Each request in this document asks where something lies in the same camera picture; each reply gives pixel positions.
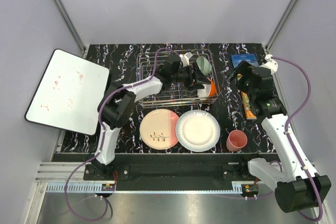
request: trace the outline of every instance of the white plate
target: white plate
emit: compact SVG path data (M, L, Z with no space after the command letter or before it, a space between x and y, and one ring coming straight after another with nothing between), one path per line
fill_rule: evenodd
M179 120L171 110L154 110L148 113L140 124L142 141L156 150L165 150L177 144L175 134L176 123Z
M217 120L203 110L184 113L176 124L180 144L193 152L210 150L219 140L221 128Z

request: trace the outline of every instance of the whiteboard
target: whiteboard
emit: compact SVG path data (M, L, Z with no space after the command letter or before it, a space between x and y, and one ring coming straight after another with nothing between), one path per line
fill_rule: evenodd
M56 49L25 119L87 135L96 132L109 69Z

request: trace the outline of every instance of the wire dish rack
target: wire dish rack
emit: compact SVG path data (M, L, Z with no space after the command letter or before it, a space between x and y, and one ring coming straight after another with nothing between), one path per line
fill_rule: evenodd
M189 62L196 61L199 56L204 56L211 64L212 70L207 75L215 82L216 93L212 97L199 98L197 90L188 91L183 83L172 83L169 90L163 91L159 94L150 95L139 101L144 108L159 108L163 106L179 106L179 105L192 105L192 104L209 104L214 103L219 96L220 89L218 85L213 55L209 49L191 49L191 50L177 50L178 54L186 54L191 52L193 56ZM157 66L162 65L168 57L169 51L162 51L157 57ZM136 63L137 80L143 80L151 75L154 70L154 52L146 52L138 54Z

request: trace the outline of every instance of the green bowl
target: green bowl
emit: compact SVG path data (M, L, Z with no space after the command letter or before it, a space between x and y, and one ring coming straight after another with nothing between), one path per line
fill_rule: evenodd
M196 60L196 63L202 74L204 74L205 76L211 72L211 64L204 56L199 56Z

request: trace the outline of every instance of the pink cup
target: pink cup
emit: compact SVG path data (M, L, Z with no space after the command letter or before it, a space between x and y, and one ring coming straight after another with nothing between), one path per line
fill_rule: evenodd
M226 140L226 148L231 152L237 152L247 144L247 136L239 130L231 131Z

